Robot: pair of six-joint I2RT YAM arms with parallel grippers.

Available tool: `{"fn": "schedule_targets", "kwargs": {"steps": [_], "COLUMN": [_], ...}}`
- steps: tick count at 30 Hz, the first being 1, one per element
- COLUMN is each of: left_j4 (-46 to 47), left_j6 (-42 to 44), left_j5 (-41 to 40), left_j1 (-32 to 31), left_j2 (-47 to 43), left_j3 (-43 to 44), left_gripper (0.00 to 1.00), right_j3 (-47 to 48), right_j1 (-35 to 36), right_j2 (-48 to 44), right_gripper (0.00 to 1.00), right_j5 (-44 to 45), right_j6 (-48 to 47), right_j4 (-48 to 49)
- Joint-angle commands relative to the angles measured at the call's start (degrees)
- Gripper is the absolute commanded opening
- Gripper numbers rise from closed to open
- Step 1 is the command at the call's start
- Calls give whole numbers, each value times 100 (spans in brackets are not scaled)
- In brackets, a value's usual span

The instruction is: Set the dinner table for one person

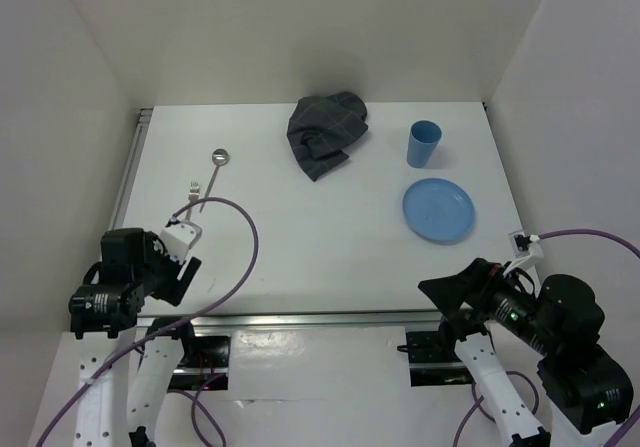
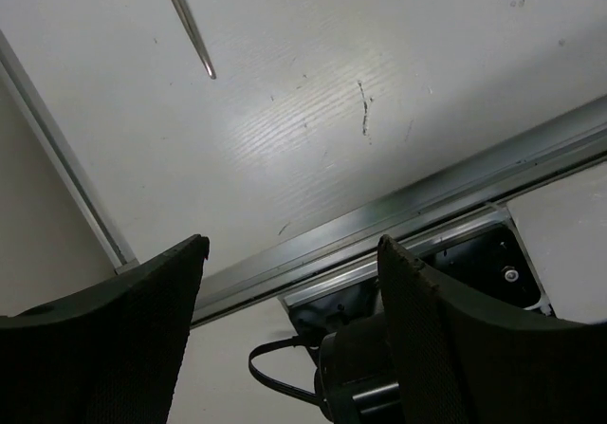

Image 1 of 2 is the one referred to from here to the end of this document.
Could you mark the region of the dark grey checked cloth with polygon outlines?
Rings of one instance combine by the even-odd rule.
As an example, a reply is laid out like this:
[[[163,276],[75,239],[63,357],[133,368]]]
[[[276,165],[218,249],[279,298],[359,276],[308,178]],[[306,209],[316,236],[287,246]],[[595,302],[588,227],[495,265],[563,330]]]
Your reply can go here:
[[[349,159],[344,150],[369,129],[368,110],[355,93],[301,98],[288,121],[286,137],[293,156],[315,182]]]

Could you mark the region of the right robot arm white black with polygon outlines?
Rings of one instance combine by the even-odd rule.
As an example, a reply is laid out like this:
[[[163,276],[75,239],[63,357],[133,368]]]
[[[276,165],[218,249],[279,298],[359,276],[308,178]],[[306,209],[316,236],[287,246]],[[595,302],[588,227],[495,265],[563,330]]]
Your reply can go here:
[[[599,344],[605,314],[592,288],[556,274],[538,292],[525,272],[475,259],[463,271],[423,280],[419,290],[442,315],[436,346],[459,359],[479,387],[504,446],[614,446],[638,420],[630,377]],[[494,321],[540,355],[537,374],[552,407],[545,429],[498,360],[485,326]]]

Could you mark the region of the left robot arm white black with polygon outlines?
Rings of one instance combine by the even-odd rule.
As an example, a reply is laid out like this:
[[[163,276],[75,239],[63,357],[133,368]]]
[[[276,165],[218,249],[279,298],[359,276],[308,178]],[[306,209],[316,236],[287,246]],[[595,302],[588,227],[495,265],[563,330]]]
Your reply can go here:
[[[198,341],[191,323],[156,319],[150,341],[135,343],[148,297],[177,306],[201,262],[187,255],[202,230],[178,221],[156,234],[142,228],[106,232],[101,259],[69,301],[70,330],[79,345],[76,446],[153,446],[159,413],[174,370],[193,362]]]

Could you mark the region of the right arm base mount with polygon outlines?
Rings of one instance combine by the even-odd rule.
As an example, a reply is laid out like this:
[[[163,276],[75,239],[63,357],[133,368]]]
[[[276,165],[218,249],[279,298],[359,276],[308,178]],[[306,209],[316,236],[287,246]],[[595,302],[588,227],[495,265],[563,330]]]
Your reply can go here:
[[[441,333],[409,331],[397,351],[406,355],[412,387],[470,385],[472,376]]]

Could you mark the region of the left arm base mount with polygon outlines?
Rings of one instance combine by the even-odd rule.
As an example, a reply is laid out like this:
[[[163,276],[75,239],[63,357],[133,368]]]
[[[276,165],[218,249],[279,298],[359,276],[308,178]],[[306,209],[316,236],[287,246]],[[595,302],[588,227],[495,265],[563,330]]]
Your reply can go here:
[[[196,336],[190,351],[174,370],[170,389],[226,391],[229,385],[231,337]]]

